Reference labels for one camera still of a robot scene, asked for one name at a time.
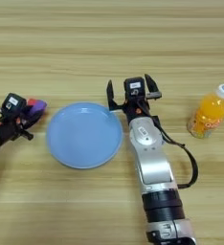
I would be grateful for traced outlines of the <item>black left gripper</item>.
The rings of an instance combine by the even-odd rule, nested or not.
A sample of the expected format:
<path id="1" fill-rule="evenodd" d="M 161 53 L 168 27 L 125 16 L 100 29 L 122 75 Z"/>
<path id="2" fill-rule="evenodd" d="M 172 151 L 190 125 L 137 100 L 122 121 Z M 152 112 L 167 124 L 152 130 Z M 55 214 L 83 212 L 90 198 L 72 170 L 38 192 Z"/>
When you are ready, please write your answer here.
<path id="1" fill-rule="evenodd" d="M 8 114 L 0 108 L 0 146 L 19 137 L 31 140 L 34 135 L 28 131 L 44 115 L 44 108 L 26 105 L 19 115 Z"/>

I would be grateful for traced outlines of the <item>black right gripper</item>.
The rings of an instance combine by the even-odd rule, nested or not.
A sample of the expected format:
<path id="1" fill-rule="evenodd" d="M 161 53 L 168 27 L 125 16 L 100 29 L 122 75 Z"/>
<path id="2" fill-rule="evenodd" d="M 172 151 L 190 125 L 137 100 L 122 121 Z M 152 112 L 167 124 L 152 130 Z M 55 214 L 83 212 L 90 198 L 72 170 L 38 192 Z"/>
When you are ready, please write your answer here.
<path id="1" fill-rule="evenodd" d="M 148 100 L 158 100 L 162 97 L 162 93 L 159 91 L 157 83 L 153 80 L 153 78 L 145 74 L 146 85 L 148 88 L 148 93 L 146 98 L 143 96 L 136 97 L 126 97 L 123 105 L 118 105 L 114 101 L 114 91 L 112 80 L 109 80 L 106 88 L 107 102 L 110 111 L 115 110 L 123 110 L 126 115 L 127 122 L 130 123 L 132 120 L 141 118 L 141 117 L 149 117 L 149 104 Z"/>

